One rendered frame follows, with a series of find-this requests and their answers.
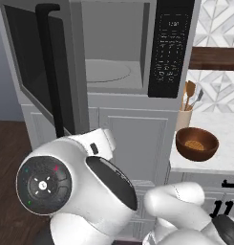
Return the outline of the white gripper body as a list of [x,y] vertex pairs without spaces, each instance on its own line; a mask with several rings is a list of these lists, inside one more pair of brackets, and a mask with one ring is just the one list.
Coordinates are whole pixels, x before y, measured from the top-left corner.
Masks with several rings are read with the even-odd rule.
[[98,128],[81,135],[71,135],[70,139],[80,143],[89,156],[98,156],[106,160],[113,158],[116,142],[109,129]]

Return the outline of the grey cabinet door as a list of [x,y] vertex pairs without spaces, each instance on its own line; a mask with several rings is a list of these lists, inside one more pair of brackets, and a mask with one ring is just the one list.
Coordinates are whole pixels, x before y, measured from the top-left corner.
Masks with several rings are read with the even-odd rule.
[[134,185],[163,185],[178,112],[99,109],[99,125],[111,130],[117,147],[114,163]]

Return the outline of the grey microwave turntable plate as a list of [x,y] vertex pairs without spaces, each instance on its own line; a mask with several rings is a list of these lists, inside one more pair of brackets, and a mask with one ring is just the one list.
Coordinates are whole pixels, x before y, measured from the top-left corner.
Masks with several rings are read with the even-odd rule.
[[108,82],[126,78],[130,69],[118,61],[105,59],[87,59],[86,78],[88,82]]

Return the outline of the golden waffle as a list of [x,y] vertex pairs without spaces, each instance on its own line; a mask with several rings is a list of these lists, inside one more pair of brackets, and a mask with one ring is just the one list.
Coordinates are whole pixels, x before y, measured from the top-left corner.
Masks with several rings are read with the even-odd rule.
[[203,151],[204,150],[204,146],[198,141],[186,141],[185,145],[187,147],[195,149],[195,150],[199,150],[199,151]]

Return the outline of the grey microwave oven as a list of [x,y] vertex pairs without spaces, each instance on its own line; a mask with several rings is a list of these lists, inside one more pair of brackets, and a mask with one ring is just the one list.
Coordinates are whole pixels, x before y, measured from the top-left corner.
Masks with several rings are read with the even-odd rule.
[[202,0],[80,0],[85,62],[118,61],[128,77],[88,82],[87,94],[178,100]]

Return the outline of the brown wooden bowl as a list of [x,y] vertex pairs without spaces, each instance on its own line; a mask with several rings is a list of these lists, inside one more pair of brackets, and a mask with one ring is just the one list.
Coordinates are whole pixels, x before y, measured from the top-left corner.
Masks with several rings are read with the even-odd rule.
[[[189,148],[186,141],[198,141],[204,146],[203,151]],[[219,140],[207,130],[197,127],[185,127],[176,134],[176,148],[179,154],[193,162],[204,162],[210,159],[219,148]]]

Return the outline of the grey microwave door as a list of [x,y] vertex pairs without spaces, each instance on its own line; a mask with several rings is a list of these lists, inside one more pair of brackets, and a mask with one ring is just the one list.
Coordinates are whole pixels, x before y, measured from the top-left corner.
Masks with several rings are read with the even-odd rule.
[[60,6],[49,13],[49,25],[64,135],[86,133],[90,124],[80,0],[0,0],[0,28],[12,70],[21,92],[54,125],[35,15],[41,3]]

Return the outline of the grey tall cabinet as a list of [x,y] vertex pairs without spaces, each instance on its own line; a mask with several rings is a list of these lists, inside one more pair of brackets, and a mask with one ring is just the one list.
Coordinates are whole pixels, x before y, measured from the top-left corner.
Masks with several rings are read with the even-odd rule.
[[153,229],[155,221],[143,207],[145,192],[182,179],[169,164],[178,101],[90,93],[88,104],[90,127],[112,131],[117,143],[113,163],[128,176],[137,192],[138,211],[117,239],[141,241]]

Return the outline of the beige utensil pot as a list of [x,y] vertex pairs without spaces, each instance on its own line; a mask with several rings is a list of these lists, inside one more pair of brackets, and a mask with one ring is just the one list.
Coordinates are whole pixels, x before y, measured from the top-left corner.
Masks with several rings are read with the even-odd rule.
[[180,111],[178,113],[177,123],[176,123],[176,130],[179,131],[182,128],[188,127],[190,124],[191,116],[193,110],[190,109],[188,111]]

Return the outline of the wooden spoon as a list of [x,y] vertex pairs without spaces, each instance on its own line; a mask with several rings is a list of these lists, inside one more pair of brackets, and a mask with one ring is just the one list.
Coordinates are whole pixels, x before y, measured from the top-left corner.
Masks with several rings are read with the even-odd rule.
[[187,101],[184,106],[184,110],[187,110],[188,102],[190,98],[194,95],[195,89],[196,89],[196,84],[193,81],[189,80],[186,87]]

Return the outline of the grey spatula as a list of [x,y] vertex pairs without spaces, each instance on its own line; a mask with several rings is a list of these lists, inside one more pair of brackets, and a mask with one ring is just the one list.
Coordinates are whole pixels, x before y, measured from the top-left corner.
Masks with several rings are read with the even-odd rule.
[[193,101],[193,103],[190,105],[191,108],[193,108],[194,105],[195,105],[198,101],[200,101],[200,100],[202,99],[202,96],[203,96],[203,89],[201,89],[201,91],[199,92],[197,98],[196,98],[196,99]]

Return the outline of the grey counter cabinet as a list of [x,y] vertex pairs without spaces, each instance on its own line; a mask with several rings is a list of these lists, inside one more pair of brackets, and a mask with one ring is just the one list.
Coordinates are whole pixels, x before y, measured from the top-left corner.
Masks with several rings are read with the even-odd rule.
[[218,213],[224,213],[227,210],[226,202],[232,201],[233,206],[229,211],[229,215],[234,217],[234,186],[225,188],[222,186],[223,181],[234,185],[234,175],[170,172],[166,183],[196,182],[204,190],[205,201],[202,208],[206,212],[211,214],[216,208],[215,202],[221,201],[222,204]]

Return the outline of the dark wooden wall shelf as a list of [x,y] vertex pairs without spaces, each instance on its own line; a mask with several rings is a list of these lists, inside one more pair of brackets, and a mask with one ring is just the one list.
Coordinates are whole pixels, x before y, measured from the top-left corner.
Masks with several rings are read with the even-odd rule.
[[193,47],[189,69],[234,71],[234,48]]

